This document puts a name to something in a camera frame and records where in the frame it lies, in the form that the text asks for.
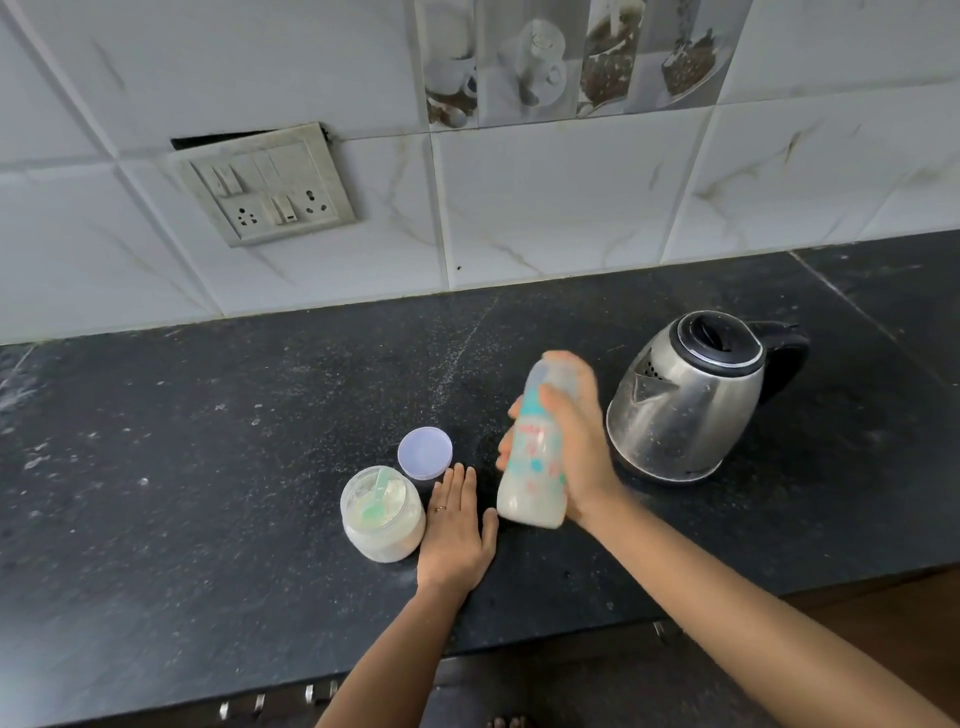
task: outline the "switch board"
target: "switch board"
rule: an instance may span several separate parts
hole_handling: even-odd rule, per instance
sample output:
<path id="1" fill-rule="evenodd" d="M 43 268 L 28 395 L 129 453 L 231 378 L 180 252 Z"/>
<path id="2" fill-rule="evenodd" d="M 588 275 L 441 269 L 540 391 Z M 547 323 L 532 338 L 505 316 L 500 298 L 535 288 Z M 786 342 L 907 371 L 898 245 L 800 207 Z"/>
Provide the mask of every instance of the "switch board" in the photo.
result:
<path id="1" fill-rule="evenodd" d="M 320 124 L 184 149 L 167 161 L 231 247 L 356 221 Z"/>

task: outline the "kettle base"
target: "kettle base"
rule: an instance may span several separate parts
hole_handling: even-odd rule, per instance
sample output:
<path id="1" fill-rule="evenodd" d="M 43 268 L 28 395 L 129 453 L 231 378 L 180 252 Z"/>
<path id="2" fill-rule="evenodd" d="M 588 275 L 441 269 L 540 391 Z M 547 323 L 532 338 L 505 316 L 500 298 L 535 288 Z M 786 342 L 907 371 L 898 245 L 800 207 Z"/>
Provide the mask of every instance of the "kettle base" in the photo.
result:
<path id="1" fill-rule="evenodd" d="M 695 483 L 698 480 L 703 480 L 705 477 L 709 477 L 716 472 L 716 469 L 723 464 L 723 460 L 720 460 L 712 468 L 707 468 L 706 470 L 701 471 L 691 471 L 683 473 L 679 477 L 677 476 L 665 476 L 657 473 L 652 473 L 648 470 L 644 470 L 636 463 L 631 462 L 627 457 L 620 452 L 619 448 L 616 446 L 616 443 L 611 439 L 610 434 L 608 433 L 607 439 L 610 441 L 612 446 L 613 454 L 616 456 L 616 461 L 620 463 L 624 468 L 630 471 L 633 474 L 640 475 L 645 477 L 648 480 L 654 480 L 658 483 L 666 483 L 668 485 L 686 485 L 688 483 Z"/>

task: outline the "black granite countertop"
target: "black granite countertop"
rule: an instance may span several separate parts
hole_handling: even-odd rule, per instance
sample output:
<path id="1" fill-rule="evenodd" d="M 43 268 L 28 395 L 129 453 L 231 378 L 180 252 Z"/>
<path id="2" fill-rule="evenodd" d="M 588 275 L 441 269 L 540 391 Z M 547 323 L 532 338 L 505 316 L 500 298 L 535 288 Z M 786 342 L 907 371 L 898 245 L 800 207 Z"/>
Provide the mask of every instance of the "black granite countertop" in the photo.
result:
<path id="1" fill-rule="evenodd" d="M 349 476 L 438 425 L 491 505 L 542 351 L 606 401 L 696 308 L 799 322 L 812 355 L 709 481 L 632 481 L 655 512 L 778 594 L 960 561 L 957 270 L 952 232 L 2 349 L 0 726 L 350 669 L 415 561 L 350 545 Z M 449 651 L 659 615 L 576 526 L 504 522 Z"/>

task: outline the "left hand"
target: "left hand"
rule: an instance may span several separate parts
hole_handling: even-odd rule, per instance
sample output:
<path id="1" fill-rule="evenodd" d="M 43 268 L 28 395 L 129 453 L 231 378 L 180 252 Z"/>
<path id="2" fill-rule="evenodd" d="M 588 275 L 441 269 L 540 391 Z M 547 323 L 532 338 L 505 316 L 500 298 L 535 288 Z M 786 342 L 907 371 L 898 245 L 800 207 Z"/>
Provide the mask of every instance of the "left hand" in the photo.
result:
<path id="1" fill-rule="evenodd" d="M 417 562 L 419 589 L 455 590 L 460 596 L 480 583 L 496 553 L 496 509 L 483 515 L 477 529 L 477 473 L 457 463 L 433 486 L 427 506 L 426 532 Z"/>

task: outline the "formula container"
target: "formula container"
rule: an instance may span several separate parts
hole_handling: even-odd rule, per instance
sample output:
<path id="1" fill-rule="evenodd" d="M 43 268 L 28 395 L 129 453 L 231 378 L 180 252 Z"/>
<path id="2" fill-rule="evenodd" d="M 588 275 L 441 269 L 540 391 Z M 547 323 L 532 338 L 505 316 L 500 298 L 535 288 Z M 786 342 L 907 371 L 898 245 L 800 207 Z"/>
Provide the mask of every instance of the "formula container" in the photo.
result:
<path id="1" fill-rule="evenodd" d="M 511 521 L 556 528 L 566 513 L 566 481 L 560 428 L 540 404 L 544 383 L 576 397 L 577 374 L 569 364 L 541 359 L 530 370 L 514 424 L 514 447 L 496 492 L 496 512 Z"/>
<path id="2" fill-rule="evenodd" d="M 420 545 L 426 514 L 414 484 L 383 465 L 352 477 L 340 496 L 347 537 L 368 559 L 406 558 Z"/>

